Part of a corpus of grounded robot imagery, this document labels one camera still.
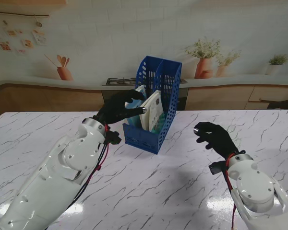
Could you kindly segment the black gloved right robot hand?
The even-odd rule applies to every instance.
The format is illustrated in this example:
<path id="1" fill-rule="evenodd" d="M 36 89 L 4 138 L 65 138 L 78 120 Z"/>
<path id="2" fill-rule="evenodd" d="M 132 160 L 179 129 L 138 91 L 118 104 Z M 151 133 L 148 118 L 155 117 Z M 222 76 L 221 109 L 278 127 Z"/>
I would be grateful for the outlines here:
<path id="1" fill-rule="evenodd" d="M 207 150 L 213 149 L 224 159 L 239 152 L 229 133 L 220 125 L 211 122 L 199 122 L 193 130 L 198 136 L 197 143 L 207 142 L 205 148 Z"/>

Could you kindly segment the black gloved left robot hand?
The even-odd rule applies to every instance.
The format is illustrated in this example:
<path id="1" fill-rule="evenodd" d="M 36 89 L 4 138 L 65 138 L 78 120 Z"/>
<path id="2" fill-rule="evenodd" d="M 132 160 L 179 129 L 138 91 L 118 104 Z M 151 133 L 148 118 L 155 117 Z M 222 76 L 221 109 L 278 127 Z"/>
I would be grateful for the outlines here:
<path id="1" fill-rule="evenodd" d="M 110 125 L 146 112 L 144 107 L 127 109 L 125 103 L 132 103 L 133 100 L 143 100 L 144 95 L 136 90 L 121 91 L 113 95 L 110 100 L 103 105 L 93 119 L 103 125 Z"/>

